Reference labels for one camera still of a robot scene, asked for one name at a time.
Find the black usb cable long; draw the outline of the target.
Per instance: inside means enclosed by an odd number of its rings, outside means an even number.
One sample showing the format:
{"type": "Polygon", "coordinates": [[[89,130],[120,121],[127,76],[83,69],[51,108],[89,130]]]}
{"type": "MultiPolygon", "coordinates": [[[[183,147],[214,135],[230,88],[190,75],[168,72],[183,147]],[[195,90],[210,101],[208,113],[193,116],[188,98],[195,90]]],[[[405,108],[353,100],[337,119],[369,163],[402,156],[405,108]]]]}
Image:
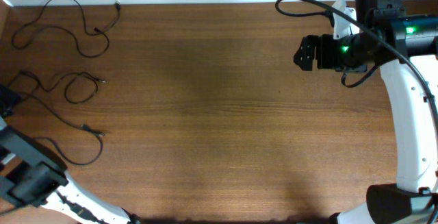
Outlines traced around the black usb cable long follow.
{"type": "Polygon", "coordinates": [[[24,99],[33,99],[35,101],[37,101],[43,108],[45,108],[50,114],[52,114],[57,120],[59,120],[60,122],[62,122],[63,124],[76,129],[78,131],[81,132],[86,132],[88,134],[91,134],[92,136],[94,136],[98,142],[99,142],[99,150],[97,152],[97,154],[93,157],[93,159],[91,159],[88,162],[76,162],[72,159],[70,159],[63,151],[62,148],[58,145],[58,143],[48,137],[48,136],[37,136],[37,137],[33,137],[34,140],[46,140],[48,142],[50,142],[55,150],[58,152],[58,154],[61,156],[61,158],[65,161],[67,161],[69,164],[75,165],[75,166],[89,166],[93,163],[95,163],[102,155],[103,153],[103,148],[104,148],[104,144],[103,144],[103,137],[105,136],[105,133],[99,131],[99,130],[95,130],[95,129],[91,129],[88,125],[86,124],[81,124],[81,125],[76,125],[73,124],[65,119],[63,119],[55,110],[53,110],[52,108],[50,108],[42,99],[40,99],[39,97],[31,94],[31,93],[27,93],[27,92],[23,92],[23,91],[19,91],[18,94],[20,96],[22,96],[24,99]]]}

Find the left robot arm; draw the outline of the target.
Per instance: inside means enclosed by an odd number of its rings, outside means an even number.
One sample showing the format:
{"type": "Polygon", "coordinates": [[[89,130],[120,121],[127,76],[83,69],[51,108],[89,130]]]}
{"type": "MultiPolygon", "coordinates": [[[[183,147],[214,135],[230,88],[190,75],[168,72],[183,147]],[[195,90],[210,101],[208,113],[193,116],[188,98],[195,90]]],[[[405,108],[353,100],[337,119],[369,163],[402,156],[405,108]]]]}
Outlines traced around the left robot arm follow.
{"type": "Polygon", "coordinates": [[[67,172],[63,159],[6,124],[4,118],[21,101],[18,94],[1,86],[1,170],[14,158],[21,160],[1,177],[1,198],[14,206],[1,214],[34,206],[60,212],[79,223],[141,223],[137,215],[82,188],[67,172]]]}

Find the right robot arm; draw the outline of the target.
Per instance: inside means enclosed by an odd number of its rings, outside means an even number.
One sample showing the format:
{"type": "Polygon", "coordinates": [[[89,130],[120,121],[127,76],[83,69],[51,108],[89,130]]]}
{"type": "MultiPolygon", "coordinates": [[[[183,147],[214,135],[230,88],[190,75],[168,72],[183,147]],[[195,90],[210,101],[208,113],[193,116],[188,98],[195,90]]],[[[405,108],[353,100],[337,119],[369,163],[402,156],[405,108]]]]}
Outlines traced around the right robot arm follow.
{"type": "Polygon", "coordinates": [[[402,0],[344,0],[322,5],[332,35],[305,36],[294,55],[302,70],[314,66],[379,71],[387,89],[397,145],[393,184],[372,185],[366,200],[330,223],[435,223],[437,221],[437,17],[407,15],[402,0]]]}

